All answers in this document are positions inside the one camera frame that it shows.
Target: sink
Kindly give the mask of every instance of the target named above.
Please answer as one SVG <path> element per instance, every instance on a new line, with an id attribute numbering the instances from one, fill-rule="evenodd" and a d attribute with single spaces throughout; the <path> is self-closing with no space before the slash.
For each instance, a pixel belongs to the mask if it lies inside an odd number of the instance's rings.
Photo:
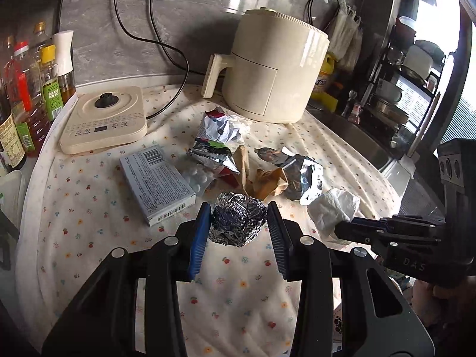
<path id="1" fill-rule="evenodd" d="M 311 106 L 306 110 L 363 155 L 380 172 L 392 161 L 392 157 L 377 141 L 344 117 Z"/>

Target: silver bolt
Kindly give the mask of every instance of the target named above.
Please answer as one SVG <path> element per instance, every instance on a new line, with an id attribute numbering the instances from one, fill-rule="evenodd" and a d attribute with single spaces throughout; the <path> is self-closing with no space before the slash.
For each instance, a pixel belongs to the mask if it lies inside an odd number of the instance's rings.
<path id="1" fill-rule="evenodd" d="M 112 257 L 123 257 L 125 253 L 123 248 L 115 248 L 112 250 L 111 255 Z"/>
<path id="2" fill-rule="evenodd" d="M 365 250 L 365 248 L 362 248 L 362 247 L 355 247 L 353 249 L 353 252 L 358 257 L 366 257 L 367 256 L 367 251 Z"/>
<path id="3" fill-rule="evenodd" d="M 166 237 L 164 240 L 165 245 L 176 245 L 178 244 L 179 239 L 175 236 Z"/>
<path id="4" fill-rule="evenodd" d="M 299 241 L 304 245 L 311 245 L 314 243 L 314 239 L 311 236 L 302 236 Z"/>

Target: floral tablecloth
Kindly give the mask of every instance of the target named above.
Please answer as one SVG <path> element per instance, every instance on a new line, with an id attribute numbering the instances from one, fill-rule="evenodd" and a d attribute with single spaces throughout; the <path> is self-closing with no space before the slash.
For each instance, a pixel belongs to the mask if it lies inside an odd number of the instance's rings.
<path id="1" fill-rule="evenodd" d="M 175 94 L 174 85 L 143 90 L 146 112 L 154 112 Z M 180 223 L 194 219 L 202 201 L 213 202 L 223 182 L 198 198 L 196 205 L 156 226 L 144 222 L 122 175 L 119 159 L 160 144 L 179 169 L 187 160 L 204 111 L 217 104 L 219 95 L 200 97 L 199 87 L 187 85 L 164 114 L 148 122 L 140 141 L 84 155 L 68 156 L 57 143 L 61 127 L 50 136 L 33 172 L 22 223 L 17 286 L 30 334 L 41 342 L 75 293 L 115 247 L 129 252 L 150 248 L 173 235 Z M 344 188 L 360 197 L 360 216 L 379 218 L 398 212 L 399 199 L 382 175 L 351 146 L 309 113 L 292 125 L 248 121 L 245 145 L 251 172 L 270 168 L 254 148 L 287 146 L 324 166 L 324 191 Z M 284 218 L 296 221 L 304 234 L 318 238 L 306 207 L 284 196 L 275 200 Z M 33 203 L 42 202 L 41 210 Z M 33 242 L 37 245 L 33 253 Z M 143 290 L 139 287 L 136 344 L 143 350 Z M 283 280 L 275 264 L 266 225 L 242 248 L 208 241 L 201 272 L 192 283 L 178 285 L 180 316 L 189 356 L 279 356 L 289 349 L 296 322 L 300 283 Z M 339 293 L 336 292 L 336 303 Z"/>

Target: backsplash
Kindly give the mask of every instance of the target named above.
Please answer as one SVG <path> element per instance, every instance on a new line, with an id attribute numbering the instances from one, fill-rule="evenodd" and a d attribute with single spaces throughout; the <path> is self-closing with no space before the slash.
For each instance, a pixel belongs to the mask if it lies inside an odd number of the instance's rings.
<path id="1" fill-rule="evenodd" d="M 117 1 L 121 20 L 129 32 L 154 39 L 148 20 L 148 0 Z M 162 39 L 180 48 L 192 69 L 205 72 L 211 54 L 230 52 L 244 11 L 269 7 L 302 19 L 306 1 L 154 0 L 154 15 Z M 347 2 L 360 7 L 359 0 Z M 156 46 L 133 40 L 122 32 L 112 0 L 64 0 L 60 27 L 74 30 L 77 84 L 153 73 L 180 73 Z M 180 55 L 174 58 L 183 63 Z"/>

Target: cream air fryer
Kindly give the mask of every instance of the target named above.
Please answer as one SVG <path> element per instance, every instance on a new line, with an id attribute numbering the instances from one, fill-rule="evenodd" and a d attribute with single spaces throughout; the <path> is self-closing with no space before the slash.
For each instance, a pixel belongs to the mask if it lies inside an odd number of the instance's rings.
<path id="1" fill-rule="evenodd" d="M 230 55 L 210 57 L 202 96 L 211 98 L 227 69 L 223 97 L 256 121 L 294 123 L 304 113 L 329 46 L 319 29 L 267 8 L 241 17 Z"/>

